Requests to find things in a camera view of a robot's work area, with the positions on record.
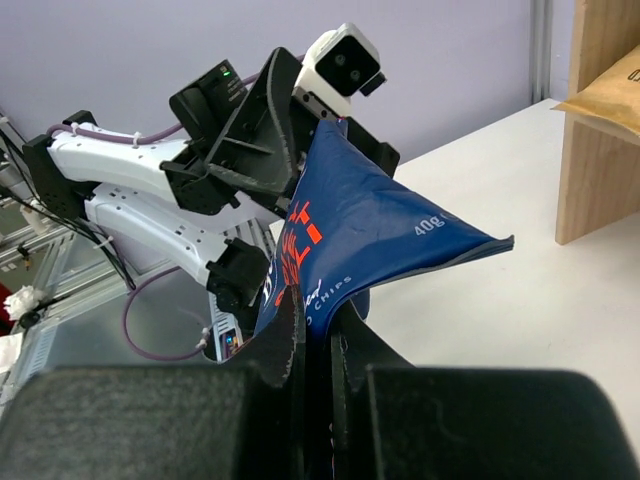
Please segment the wooden board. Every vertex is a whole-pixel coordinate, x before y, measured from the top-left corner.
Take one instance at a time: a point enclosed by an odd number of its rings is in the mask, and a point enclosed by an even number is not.
[[[640,44],[640,0],[576,0],[569,95]],[[567,116],[556,241],[571,242],[640,210],[640,147]]]

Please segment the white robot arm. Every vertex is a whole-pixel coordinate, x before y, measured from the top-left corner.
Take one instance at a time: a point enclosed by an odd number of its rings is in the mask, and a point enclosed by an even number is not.
[[[250,90],[224,61],[171,97],[187,140],[143,144],[81,111],[27,142],[25,163],[53,214],[98,226],[116,244],[136,240],[237,313],[253,303],[269,260],[221,232],[257,210],[286,215],[320,119],[348,117],[352,143],[383,168],[395,166],[397,152],[349,117],[350,97],[384,81],[376,49],[345,24],[322,35],[302,63],[276,49]]]

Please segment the metal frame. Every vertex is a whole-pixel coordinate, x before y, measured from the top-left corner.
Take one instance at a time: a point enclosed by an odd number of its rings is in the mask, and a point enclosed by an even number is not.
[[[549,98],[551,91],[551,23],[553,2],[531,0],[531,104]]]

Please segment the black plastic part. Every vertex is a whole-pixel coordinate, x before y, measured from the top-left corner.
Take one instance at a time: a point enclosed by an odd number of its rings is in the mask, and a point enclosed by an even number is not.
[[[65,125],[72,125],[74,123],[91,123],[95,126],[98,126],[98,122],[96,122],[93,113],[91,113],[89,110],[78,110],[76,113],[63,120],[62,123]]]
[[[212,175],[259,195],[270,209],[293,193],[298,179],[289,107],[300,69],[290,52],[276,49],[205,160]]]
[[[233,111],[247,95],[242,79],[228,60],[169,99],[169,106],[204,156],[211,149]]]
[[[40,314],[36,311],[24,313],[18,320],[18,324],[24,329],[29,330],[40,321]]]
[[[52,142],[50,136],[38,135],[22,147],[35,189],[54,215],[67,220],[84,218],[85,197],[75,190],[77,183],[67,180],[58,170],[47,150]]]
[[[384,73],[378,72],[378,74],[369,80],[361,89],[360,93],[362,93],[365,97],[368,97],[373,92],[375,92],[378,88],[380,88],[387,81],[387,77],[384,76]]]
[[[60,369],[0,423],[14,480],[302,479],[305,323],[299,291],[234,357],[211,367]]]
[[[388,143],[380,143],[353,117],[348,117],[347,140],[384,173],[393,178],[400,163],[400,154]]]
[[[207,290],[216,296],[221,311],[240,314],[258,296],[268,268],[269,259],[259,247],[239,238],[228,240],[218,261],[207,263]]]
[[[183,210],[216,215],[226,205],[240,206],[235,197],[237,190],[208,175],[191,147],[186,147],[172,161],[162,162],[160,169],[165,172],[176,203]]]
[[[574,373],[374,368],[354,411],[350,478],[638,478],[607,399]]]
[[[16,251],[20,254],[23,260],[29,260],[31,254],[29,250],[24,246],[24,243],[21,243],[16,247]]]

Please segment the crumpled bag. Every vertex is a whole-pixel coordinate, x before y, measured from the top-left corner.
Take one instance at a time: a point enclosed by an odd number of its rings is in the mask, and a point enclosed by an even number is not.
[[[352,295],[392,280],[502,253],[497,240],[400,185],[318,124],[278,240],[255,334],[275,317],[287,285],[300,286],[308,342],[321,345]]]

